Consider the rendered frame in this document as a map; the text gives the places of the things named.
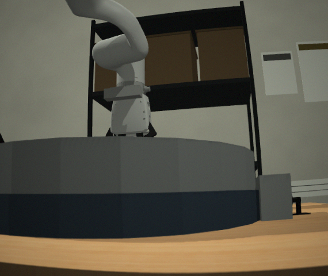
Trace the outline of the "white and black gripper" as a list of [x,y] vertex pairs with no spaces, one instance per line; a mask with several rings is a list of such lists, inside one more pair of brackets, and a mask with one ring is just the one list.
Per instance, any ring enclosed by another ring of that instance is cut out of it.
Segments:
[[[149,130],[149,131],[147,131]],[[113,101],[110,128],[106,136],[154,137],[148,97]]]

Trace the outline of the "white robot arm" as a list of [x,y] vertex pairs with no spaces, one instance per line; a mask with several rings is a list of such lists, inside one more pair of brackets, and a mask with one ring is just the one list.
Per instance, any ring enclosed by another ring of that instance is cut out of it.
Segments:
[[124,34],[99,41],[92,49],[94,61],[102,68],[117,72],[117,86],[104,89],[104,99],[118,101],[142,98],[145,86],[145,57],[148,42],[136,17],[113,0],[65,0],[79,17],[104,20]]

